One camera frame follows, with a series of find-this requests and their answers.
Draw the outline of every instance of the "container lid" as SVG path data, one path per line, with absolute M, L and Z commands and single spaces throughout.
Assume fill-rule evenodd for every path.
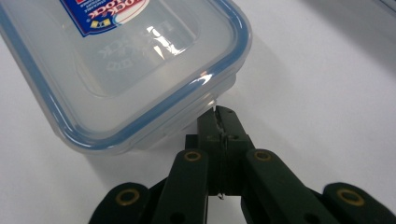
M 227 0 L 2 1 L 0 22 L 54 130 L 88 150 L 145 138 L 237 70 L 250 46 Z

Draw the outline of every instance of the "white table surface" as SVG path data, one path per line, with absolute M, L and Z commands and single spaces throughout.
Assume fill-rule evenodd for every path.
M 218 100 L 256 147 L 273 150 L 311 189 L 365 189 L 396 212 L 396 17 L 374 0 L 235 0 L 253 46 Z M 0 39 L 0 223 L 88 223 L 124 182 L 168 175 L 184 135 L 145 151 L 84 156 L 47 123 Z M 210 198 L 207 223 L 244 223 L 239 199 Z

